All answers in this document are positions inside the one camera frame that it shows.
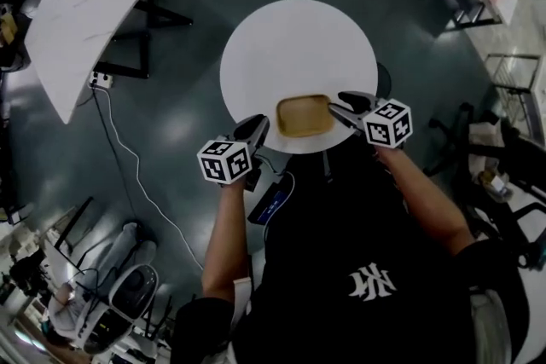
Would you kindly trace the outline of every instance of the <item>power outlet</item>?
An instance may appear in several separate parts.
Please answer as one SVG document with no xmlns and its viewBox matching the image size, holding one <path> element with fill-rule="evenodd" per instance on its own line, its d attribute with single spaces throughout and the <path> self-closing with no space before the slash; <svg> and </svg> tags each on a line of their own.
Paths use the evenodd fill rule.
<svg viewBox="0 0 546 364">
<path fill-rule="evenodd" d="M 111 74 L 92 72 L 89 76 L 89 83 L 96 87 L 112 88 L 113 76 Z"/>
</svg>

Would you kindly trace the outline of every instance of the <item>wooden tray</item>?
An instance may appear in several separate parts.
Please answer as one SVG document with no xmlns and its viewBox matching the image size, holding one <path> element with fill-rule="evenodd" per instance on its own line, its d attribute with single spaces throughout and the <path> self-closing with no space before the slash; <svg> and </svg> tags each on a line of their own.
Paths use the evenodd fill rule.
<svg viewBox="0 0 546 364">
<path fill-rule="evenodd" d="M 276 106 L 276 123 L 284 136 L 317 136 L 334 127 L 328 110 L 327 95 L 301 95 L 280 101 Z"/>
</svg>

